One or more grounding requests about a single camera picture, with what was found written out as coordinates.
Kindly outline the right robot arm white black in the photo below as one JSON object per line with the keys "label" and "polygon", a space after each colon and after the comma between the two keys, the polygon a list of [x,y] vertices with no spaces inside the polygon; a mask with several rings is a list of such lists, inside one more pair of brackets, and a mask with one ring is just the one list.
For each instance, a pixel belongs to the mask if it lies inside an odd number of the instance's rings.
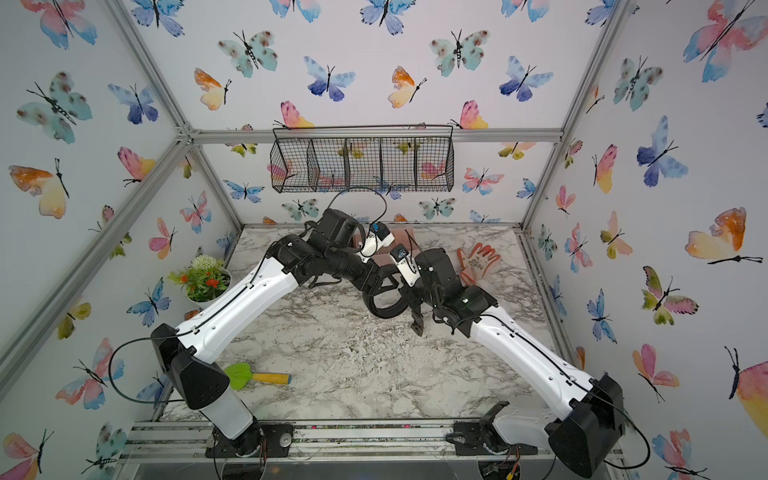
{"label": "right robot arm white black", "polygon": [[427,304],[433,319],[494,353],[545,401],[543,418],[494,405],[479,420],[476,439],[452,434],[469,448],[502,454],[518,446],[549,449],[574,474],[591,478],[625,432],[621,387],[596,379],[531,336],[500,303],[477,285],[465,285],[440,248],[412,256],[404,245],[390,253],[411,307]]}

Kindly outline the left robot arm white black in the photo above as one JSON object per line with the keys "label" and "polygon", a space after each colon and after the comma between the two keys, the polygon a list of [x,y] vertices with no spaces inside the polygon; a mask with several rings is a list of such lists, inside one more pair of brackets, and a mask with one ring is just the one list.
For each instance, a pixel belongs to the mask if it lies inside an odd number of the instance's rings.
{"label": "left robot arm white black", "polygon": [[380,270],[374,255],[394,235],[376,222],[368,228],[350,215],[327,209],[301,234],[273,242],[258,265],[196,316],[151,335],[163,373],[185,405],[202,413],[229,440],[259,438],[260,426],[217,360],[227,346],[274,303],[309,280],[329,275],[368,293]]}

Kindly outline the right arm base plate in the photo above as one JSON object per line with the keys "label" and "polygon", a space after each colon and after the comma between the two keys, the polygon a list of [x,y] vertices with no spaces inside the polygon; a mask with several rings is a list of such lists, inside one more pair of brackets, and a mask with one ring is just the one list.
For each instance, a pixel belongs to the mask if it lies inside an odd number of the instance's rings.
{"label": "right arm base plate", "polygon": [[445,441],[453,445],[458,456],[481,455],[535,455],[535,446],[509,444],[487,423],[480,421],[457,421],[448,432]]}

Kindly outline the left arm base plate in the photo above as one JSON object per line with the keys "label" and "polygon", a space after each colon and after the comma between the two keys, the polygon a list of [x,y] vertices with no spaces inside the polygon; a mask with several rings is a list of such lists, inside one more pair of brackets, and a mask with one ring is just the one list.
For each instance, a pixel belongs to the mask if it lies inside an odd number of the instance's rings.
{"label": "left arm base plate", "polygon": [[255,422],[240,436],[232,440],[219,428],[212,431],[211,443],[206,447],[206,458],[287,458],[294,437],[290,423]]}

